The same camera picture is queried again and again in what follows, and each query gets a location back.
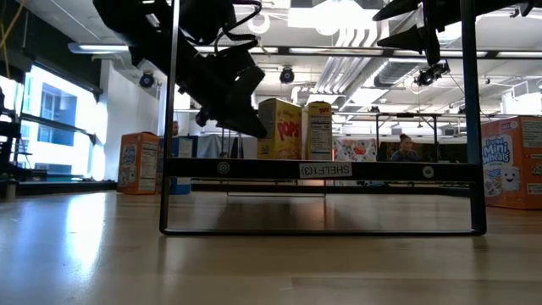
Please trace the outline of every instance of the yellow cereal box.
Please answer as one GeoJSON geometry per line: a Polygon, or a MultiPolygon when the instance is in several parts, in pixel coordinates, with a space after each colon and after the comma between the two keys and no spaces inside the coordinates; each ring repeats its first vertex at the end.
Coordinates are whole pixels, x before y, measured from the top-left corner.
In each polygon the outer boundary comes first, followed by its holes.
{"type": "Polygon", "coordinates": [[[301,108],[276,98],[258,105],[268,136],[257,141],[258,159],[301,159],[301,108]]]}
{"type": "Polygon", "coordinates": [[[303,111],[303,157],[306,160],[332,160],[331,105],[309,103],[303,111]]]}

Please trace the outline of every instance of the blue box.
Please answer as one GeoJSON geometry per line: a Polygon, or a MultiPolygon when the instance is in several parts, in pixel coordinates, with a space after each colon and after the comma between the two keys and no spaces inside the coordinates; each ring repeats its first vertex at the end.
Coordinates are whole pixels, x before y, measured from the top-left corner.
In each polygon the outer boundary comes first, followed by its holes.
{"type": "MultiPolygon", "coordinates": [[[[171,142],[171,156],[173,158],[196,158],[197,136],[177,136],[171,142]]],[[[163,137],[158,144],[157,190],[162,191],[163,178],[163,137]]],[[[172,195],[185,195],[191,192],[191,178],[171,178],[169,193],[172,195]]]]}

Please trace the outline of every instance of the white wall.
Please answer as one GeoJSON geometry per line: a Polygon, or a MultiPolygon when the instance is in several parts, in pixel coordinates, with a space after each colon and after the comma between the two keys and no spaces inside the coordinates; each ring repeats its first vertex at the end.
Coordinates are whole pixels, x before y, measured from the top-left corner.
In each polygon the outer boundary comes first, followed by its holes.
{"type": "Polygon", "coordinates": [[[100,139],[105,154],[105,179],[117,180],[122,135],[148,131],[158,133],[158,101],[102,61],[100,103],[107,109],[107,135],[100,139]]]}

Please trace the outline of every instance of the sign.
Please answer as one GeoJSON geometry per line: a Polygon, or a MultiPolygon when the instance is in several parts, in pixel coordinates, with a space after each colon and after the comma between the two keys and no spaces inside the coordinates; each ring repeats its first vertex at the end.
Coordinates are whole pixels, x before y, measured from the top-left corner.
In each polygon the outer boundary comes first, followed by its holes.
{"type": "Polygon", "coordinates": [[[299,176],[307,178],[352,177],[352,163],[299,164],[299,176]]]}

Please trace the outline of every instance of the ductwork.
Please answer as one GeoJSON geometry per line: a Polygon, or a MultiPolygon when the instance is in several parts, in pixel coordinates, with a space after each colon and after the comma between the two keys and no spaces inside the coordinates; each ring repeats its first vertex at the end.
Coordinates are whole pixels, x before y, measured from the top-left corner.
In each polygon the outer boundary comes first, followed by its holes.
{"type": "MultiPolygon", "coordinates": [[[[363,29],[358,29],[358,30],[354,30],[354,29],[349,29],[349,30],[346,30],[347,33],[349,32],[349,34],[351,34],[351,37],[346,35],[347,38],[346,38],[346,41],[348,42],[350,38],[350,41],[351,44],[350,45],[347,45],[347,47],[359,47],[359,45],[362,43],[363,41],[363,38],[365,37],[365,30],[363,29]]],[[[340,73],[343,72],[343,70],[345,69],[345,67],[348,67],[349,65],[351,65],[351,62],[352,62],[352,58],[340,58],[340,60],[338,61],[337,65],[335,66],[334,68],[334,71],[333,71],[333,75],[331,76],[331,78],[329,79],[329,81],[327,82],[327,84],[324,86],[324,91],[326,93],[335,93],[334,90],[332,90],[333,87],[335,87],[335,84],[340,81],[340,79],[342,79],[344,77],[344,74],[343,73],[342,75],[340,73]]]]}
{"type": "MultiPolygon", "coordinates": [[[[368,29],[367,39],[363,42],[363,47],[371,47],[382,35],[383,27],[387,27],[387,23],[373,23],[373,26],[368,29]]],[[[351,69],[348,69],[341,80],[334,87],[335,92],[344,92],[346,88],[356,79],[362,72],[363,68],[369,62],[368,58],[354,58],[351,62],[351,69]]]]}
{"type": "MultiPolygon", "coordinates": [[[[337,40],[337,43],[335,43],[336,47],[342,47],[346,40],[346,29],[339,29],[339,39],[337,40]]],[[[323,83],[329,78],[329,74],[331,73],[331,70],[335,66],[335,61],[338,58],[330,57],[328,58],[328,62],[325,64],[324,71],[320,75],[320,78],[318,79],[318,82],[316,83],[316,91],[317,92],[324,92],[323,83]]]]}
{"type": "MultiPolygon", "coordinates": [[[[335,44],[337,47],[349,47],[356,32],[353,29],[340,29],[339,40],[335,44]]],[[[344,58],[329,58],[325,65],[324,72],[320,75],[316,84],[316,91],[325,93],[329,89],[329,84],[337,77],[338,71],[342,69],[344,58]]]]}
{"type": "Polygon", "coordinates": [[[388,62],[374,78],[374,86],[389,88],[395,86],[405,75],[416,69],[418,64],[388,62]]]}

